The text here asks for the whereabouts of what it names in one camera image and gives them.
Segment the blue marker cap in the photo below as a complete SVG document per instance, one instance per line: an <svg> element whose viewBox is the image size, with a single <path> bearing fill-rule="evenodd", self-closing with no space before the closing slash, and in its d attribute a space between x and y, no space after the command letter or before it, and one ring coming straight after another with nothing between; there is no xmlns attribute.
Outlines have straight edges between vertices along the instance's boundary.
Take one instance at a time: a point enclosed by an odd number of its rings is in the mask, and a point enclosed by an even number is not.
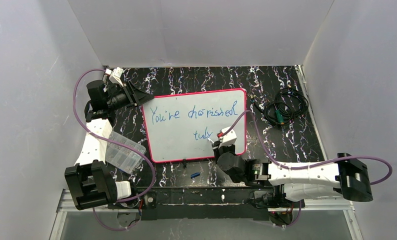
<svg viewBox="0 0 397 240"><path fill-rule="evenodd" d="M199 172L196 172L196 173L193 173L193 174L191 174L190 175L190 178L191 179L194 179L194 178L196 178L196 177L198 177L198 176L200 176L201 174L199 173Z"/></svg>

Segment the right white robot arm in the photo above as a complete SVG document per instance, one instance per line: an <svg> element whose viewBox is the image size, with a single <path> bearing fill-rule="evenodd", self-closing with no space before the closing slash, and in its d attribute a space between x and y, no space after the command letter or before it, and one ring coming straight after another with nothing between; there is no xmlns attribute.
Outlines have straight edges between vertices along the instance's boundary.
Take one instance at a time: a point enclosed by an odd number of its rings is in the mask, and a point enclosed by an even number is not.
<svg viewBox="0 0 397 240"><path fill-rule="evenodd" d="M353 202L373 200L368 167L356 158L312 166L310 163L245 160L235 154L235 145L217 140L211 147L219 168L234 183L248 187L274 188L272 198L299 202L318 197L343 197Z"/></svg>

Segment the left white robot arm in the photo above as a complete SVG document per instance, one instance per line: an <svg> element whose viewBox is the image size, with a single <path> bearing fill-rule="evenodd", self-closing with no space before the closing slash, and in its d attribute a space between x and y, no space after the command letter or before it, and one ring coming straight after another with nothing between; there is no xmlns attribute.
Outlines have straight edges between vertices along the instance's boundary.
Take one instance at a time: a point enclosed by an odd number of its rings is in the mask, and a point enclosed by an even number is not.
<svg viewBox="0 0 397 240"><path fill-rule="evenodd" d="M84 114L86 130L82 150L73 166L67 167L64 178L77 210L129 202L144 195L136 191L130 181L113 180L107 168L108 145L117 146L135 153L140 158L145 154L126 143L110 138L116 110L123 107L138 107L154 99L154 96L135 87L132 83L108 83L94 80L86 85L90 100Z"/></svg>

